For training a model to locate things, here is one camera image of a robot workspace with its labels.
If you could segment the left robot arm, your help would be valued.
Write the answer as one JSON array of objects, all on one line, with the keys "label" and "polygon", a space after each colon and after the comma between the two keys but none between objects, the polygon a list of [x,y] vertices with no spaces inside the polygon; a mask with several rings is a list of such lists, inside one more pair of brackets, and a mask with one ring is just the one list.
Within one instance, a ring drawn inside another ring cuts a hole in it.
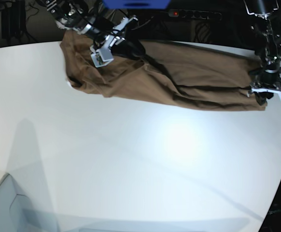
[{"label": "left robot arm", "polygon": [[281,34],[271,23],[279,4],[276,0],[245,0],[244,4],[247,14],[257,17],[251,29],[260,39],[254,52],[260,58],[260,67],[248,72],[252,78],[249,95],[253,94],[260,106],[275,94],[281,101]]}]

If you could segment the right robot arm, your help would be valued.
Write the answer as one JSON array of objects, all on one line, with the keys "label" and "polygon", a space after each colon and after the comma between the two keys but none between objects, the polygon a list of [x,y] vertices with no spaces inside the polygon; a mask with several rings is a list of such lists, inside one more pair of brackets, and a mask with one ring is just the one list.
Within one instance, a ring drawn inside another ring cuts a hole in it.
[{"label": "right robot arm", "polygon": [[98,0],[92,8],[84,0],[40,0],[60,29],[73,30],[92,39],[91,58],[96,67],[114,60],[113,55],[130,59],[145,56],[145,48],[137,40],[127,37],[128,28],[138,22],[136,16],[125,15],[119,23],[110,20],[109,9]]}]

